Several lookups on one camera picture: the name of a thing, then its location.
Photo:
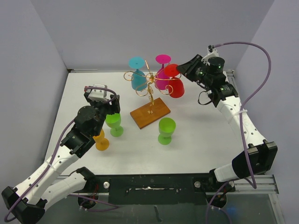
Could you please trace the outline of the green wine glass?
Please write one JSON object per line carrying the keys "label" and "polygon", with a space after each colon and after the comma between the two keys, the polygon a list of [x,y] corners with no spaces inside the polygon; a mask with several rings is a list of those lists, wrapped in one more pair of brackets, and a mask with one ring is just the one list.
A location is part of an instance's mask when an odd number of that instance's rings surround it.
{"label": "green wine glass", "polygon": [[123,134],[123,127],[121,126],[121,115],[119,113],[107,115],[105,122],[108,127],[110,127],[110,134],[113,137],[120,137]]}
{"label": "green wine glass", "polygon": [[168,145],[171,143],[171,136],[175,132],[176,122],[171,118],[163,118],[159,121],[158,129],[158,142],[162,145]]}

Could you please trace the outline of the red wine glass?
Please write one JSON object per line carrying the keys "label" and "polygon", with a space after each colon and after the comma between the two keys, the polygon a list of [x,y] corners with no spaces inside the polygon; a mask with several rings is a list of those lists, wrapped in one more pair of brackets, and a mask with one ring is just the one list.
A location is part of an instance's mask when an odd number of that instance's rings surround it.
{"label": "red wine glass", "polygon": [[183,82],[180,79],[181,74],[177,67],[178,65],[173,63],[167,65],[164,69],[165,75],[170,78],[166,88],[172,98],[180,98],[185,93]]}

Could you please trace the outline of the magenta wine glass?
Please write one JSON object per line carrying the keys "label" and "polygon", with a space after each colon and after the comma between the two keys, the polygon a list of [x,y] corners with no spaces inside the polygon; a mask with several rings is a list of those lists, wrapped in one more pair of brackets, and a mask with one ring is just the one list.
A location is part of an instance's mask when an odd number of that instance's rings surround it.
{"label": "magenta wine glass", "polygon": [[169,77],[164,73],[164,66],[169,64],[171,57],[169,55],[161,54],[156,56],[156,62],[161,64],[161,68],[155,75],[155,87],[161,91],[166,89],[166,85],[169,82]]}

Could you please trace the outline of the blue wine glass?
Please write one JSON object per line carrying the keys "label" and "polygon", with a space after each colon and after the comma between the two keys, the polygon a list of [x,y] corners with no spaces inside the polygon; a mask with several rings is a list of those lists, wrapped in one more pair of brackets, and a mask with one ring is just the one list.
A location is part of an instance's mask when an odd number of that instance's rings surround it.
{"label": "blue wine glass", "polygon": [[142,91],[146,89],[147,79],[145,74],[140,70],[145,65],[145,60],[141,57],[132,57],[129,60],[129,67],[135,69],[132,73],[131,86],[135,91]]}

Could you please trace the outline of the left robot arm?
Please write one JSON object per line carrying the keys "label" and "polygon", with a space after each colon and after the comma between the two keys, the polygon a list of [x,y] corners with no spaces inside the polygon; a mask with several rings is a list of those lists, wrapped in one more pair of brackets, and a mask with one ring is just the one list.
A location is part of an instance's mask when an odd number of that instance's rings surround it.
{"label": "left robot arm", "polygon": [[100,135],[107,115],[120,112],[119,95],[108,101],[90,101],[79,109],[76,117],[59,137],[52,156],[33,174],[15,187],[6,187],[1,195],[8,214],[6,223],[17,219],[22,224],[36,224],[52,205],[78,190],[89,192],[95,186],[95,175],[86,167],[78,168],[69,177],[54,181],[71,164],[81,158]]}

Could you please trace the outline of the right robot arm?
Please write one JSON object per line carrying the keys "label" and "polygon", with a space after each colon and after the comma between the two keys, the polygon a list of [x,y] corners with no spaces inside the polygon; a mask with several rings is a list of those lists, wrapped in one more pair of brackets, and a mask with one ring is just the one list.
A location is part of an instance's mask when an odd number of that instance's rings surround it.
{"label": "right robot arm", "polygon": [[269,171],[278,152],[275,142],[269,142],[260,134],[243,109],[237,90],[224,74],[224,63],[224,59],[218,56],[211,56],[206,60],[196,55],[192,60],[176,67],[188,80],[203,85],[210,101],[241,142],[242,152],[229,164],[216,168],[214,175],[209,177],[209,188],[214,191],[220,190],[226,181]]}

